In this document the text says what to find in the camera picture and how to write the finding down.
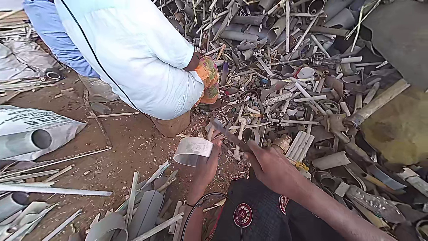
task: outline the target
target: soil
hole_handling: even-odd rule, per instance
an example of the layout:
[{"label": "soil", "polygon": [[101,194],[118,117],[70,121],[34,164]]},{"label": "soil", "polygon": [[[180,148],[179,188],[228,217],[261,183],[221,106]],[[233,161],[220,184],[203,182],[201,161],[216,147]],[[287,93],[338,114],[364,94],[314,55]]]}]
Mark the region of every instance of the soil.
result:
[{"label": "soil", "polygon": [[[60,90],[71,87],[74,88],[73,93],[53,99],[60,93]],[[67,74],[66,79],[59,81],[57,86],[21,93],[7,103],[22,108],[50,110],[87,123],[76,138],[61,148],[41,156],[37,161],[53,160],[103,148],[107,145],[96,121],[86,118],[89,113],[82,99],[84,89],[84,85],[78,80],[75,72],[71,72]],[[120,100],[106,103],[106,105],[113,110],[113,113],[135,112]],[[203,114],[198,109],[192,109],[191,124],[183,134],[198,136],[198,132],[202,132],[206,135],[205,126],[213,115],[215,112]],[[165,194],[166,199],[169,197],[173,201],[168,212],[172,214],[177,201],[186,199],[193,168],[172,160],[181,137],[166,138],[162,136],[154,128],[152,121],[143,114],[100,118],[100,121],[111,140],[112,150],[52,165],[43,171],[63,169],[74,165],[72,170],[56,179],[57,182],[53,187],[105,190],[113,191],[113,194],[111,196],[79,196],[32,193],[33,201],[46,201],[50,204],[59,203],[59,205],[42,219],[31,234],[24,238],[24,241],[43,239],[79,209],[82,209],[82,214],[51,240],[67,241],[74,229],[84,233],[98,213],[101,213],[101,218],[103,218],[107,210],[116,210],[129,197],[134,172],[139,172],[140,181],[145,180],[166,160],[172,164],[165,171],[165,176],[168,176],[173,170],[179,170],[178,179],[168,187]],[[245,163],[234,161],[231,155],[223,149],[216,176],[206,192],[227,193],[231,177],[246,175],[247,172],[248,166]],[[46,178],[39,177],[36,178],[36,181]],[[220,199],[220,197],[213,198],[210,203]]]}]

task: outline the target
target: white shirt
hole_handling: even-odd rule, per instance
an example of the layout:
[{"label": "white shirt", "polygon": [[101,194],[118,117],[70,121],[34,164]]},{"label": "white shirt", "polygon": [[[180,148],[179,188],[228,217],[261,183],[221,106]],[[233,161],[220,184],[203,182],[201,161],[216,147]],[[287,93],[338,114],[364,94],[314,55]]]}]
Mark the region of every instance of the white shirt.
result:
[{"label": "white shirt", "polygon": [[204,84],[185,71],[194,47],[150,0],[63,0],[56,8],[68,35],[89,64],[123,101],[153,117],[170,120],[187,112],[201,97]]}]

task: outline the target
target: orange floral fabric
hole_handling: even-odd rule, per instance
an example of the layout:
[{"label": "orange floral fabric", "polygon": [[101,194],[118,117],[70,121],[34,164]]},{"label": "orange floral fabric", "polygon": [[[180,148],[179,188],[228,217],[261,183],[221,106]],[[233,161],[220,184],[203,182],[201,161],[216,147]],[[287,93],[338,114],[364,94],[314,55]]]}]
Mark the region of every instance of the orange floral fabric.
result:
[{"label": "orange floral fabric", "polygon": [[204,92],[198,102],[196,102],[195,106],[199,103],[214,104],[219,93],[218,69],[214,60],[209,56],[201,58],[195,71],[204,82],[205,86]]}]

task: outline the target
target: black cable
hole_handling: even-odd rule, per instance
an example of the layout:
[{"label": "black cable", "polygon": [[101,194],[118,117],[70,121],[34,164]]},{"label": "black cable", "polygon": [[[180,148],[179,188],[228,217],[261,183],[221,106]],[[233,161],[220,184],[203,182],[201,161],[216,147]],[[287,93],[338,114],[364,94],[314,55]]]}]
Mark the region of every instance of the black cable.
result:
[{"label": "black cable", "polygon": [[[202,198],[200,198],[200,199],[196,202],[196,204],[192,207],[192,210],[190,210],[189,216],[186,218],[186,221],[184,222],[183,232],[181,233],[180,241],[183,241],[183,240],[184,240],[184,233],[186,232],[187,223],[189,222],[190,216],[192,216],[192,213],[193,213],[193,211],[195,210],[195,208],[197,207],[197,205],[198,205],[202,200],[204,200],[206,197],[211,196],[211,195],[220,195],[220,196],[223,196],[223,197],[227,198],[227,199],[228,199],[232,204],[234,204],[234,203],[232,202],[232,200],[230,200],[230,198],[229,198],[226,194],[223,194],[223,193],[217,193],[217,192],[205,194]],[[238,214],[238,218],[239,218],[239,228],[240,228],[239,238],[240,238],[240,240],[241,240],[241,241],[243,241],[243,237],[242,237],[242,221],[241,221],[241,217],[239,216],[239,214]]]},{"label": "black cable", "polygon": [[92,54],[94,55],[94,57],[95,57],[95,60],[97,61],[97,63],[98,63],[98,65],[101,67],[101,69],[103,70],[103,72],[108,76],[108,78],[110,78],[111,79],[111,81],[113,81],[113,83],[120,89],[120,91],[122,91],[122,93],[126,96],[126,98],[129,100],[129,102],[132,104],[132,106],[136,109],[136,110],[138,110],[140,113],[142,113],[142,111],[140,110],[140,109],[138,109],[135,105],[134,105],[134,103],[132,103],[132,101],[131,101],[131,99],[128,97],[128,95],[122,90],[122,88],[116,83],[116,81],[114,81],[113,80],[113,78],[112,77],[110,77],[110,75],[107,73],[107,71],[104,69],[104,67],[101,65],[101,63],[100,63],[100,61],[98,60],[98,57],[97,57],[97,55],[95,54],[95,51],[94,51],[94,49],[92,48],[92,46],[91,46],[91,44],[89,43],[89,40],[88,40],[88,38],[86,37],[86,34],[85,34],[85,32],[83,31],[83,29],[82,29],[82,27],[80,26],[80,24],[79,24],[79,22],[77,21],[77,19],[74,17],[74,15],[73,15],[73,13],[70,11],[70,9],[68,8],[68,6],[67,6],[67,4],[63,1],[63,0],[60,0],[63,4],[64,4],[64,6],[65,6],[65,8],[67,9],[67,11],[70,13],[70,15],[71,15],[71,17],[73,18],[73,20],[76,22],[76,24],[77,24],[77,26],[79,27],[79,29],[80,29],[80,31],[82,32],[82,34],[83,34],[83,37],[85,38],[85,40],[86,40],[86,42],[88,43],[88,46],[89,46],[89,48],[91,49],[91,51],[92,51]]}]

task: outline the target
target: scrap heap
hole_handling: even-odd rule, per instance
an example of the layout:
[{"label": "scrap heap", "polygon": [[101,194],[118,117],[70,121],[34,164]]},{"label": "scrap heap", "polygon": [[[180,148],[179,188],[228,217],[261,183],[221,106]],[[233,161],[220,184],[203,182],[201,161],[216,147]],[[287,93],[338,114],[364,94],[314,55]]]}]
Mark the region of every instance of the scrap heap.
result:
[{"label": "scrap heap", "polygon": [[[216,60],[220,100],[199,111],[217,111],[214,121],[239,139],[272,146],[340,203],[409,240],[400,236],[403,230],[426,236],[426,175],[418,176],[417,166],[387,169],[359,132],[366,118],[409,87],[361,26],[380,3],[169,0],[161,10]],[[238,146],[225,147],[241,160]]]}]

